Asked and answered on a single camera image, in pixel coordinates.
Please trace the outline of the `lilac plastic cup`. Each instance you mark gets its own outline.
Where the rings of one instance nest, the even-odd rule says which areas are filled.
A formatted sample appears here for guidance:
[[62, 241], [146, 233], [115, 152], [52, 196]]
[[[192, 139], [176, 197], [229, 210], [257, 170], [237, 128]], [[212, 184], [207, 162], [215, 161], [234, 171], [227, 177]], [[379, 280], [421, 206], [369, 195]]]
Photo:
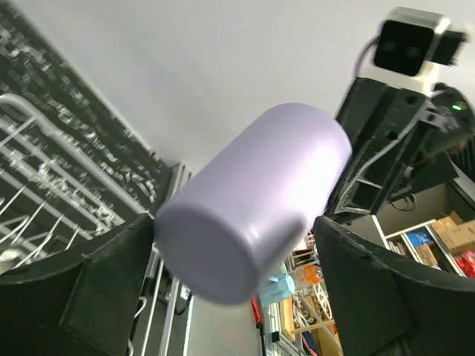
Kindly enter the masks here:
[[205, 300], [246, 302], [325, 212], [351, 153], [318, 108], [265, 111], [158, 209], [165, 265]]

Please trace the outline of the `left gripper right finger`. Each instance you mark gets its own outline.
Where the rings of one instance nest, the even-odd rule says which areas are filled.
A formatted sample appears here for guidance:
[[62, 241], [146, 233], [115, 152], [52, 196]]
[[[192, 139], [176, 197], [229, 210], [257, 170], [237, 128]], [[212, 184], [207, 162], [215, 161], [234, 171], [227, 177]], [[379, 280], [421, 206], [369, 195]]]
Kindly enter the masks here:
[[326, 217], [313, 231], [345, 355], [474, 354], [474, 280], [403, 258]]

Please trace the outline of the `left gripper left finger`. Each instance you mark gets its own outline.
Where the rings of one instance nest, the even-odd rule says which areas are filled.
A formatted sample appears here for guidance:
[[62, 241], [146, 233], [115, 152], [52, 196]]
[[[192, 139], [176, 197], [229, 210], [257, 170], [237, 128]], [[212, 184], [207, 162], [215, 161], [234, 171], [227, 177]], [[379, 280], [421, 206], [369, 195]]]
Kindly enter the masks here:
[[151, 254], [141, 214], [1, 276], [2, 355], [126, 355]]

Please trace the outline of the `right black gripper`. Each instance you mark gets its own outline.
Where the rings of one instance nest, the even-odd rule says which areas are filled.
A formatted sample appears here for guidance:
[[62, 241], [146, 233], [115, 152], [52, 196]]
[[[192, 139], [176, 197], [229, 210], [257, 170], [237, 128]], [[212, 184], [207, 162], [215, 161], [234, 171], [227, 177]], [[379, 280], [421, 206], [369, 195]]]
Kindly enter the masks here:
[[451, 154], [474, 136], [474, 108], [456, 88], [432, 94], [357, 78], [336, 117], [353, 148], [326, 215], [347, 223], [458, 176]]

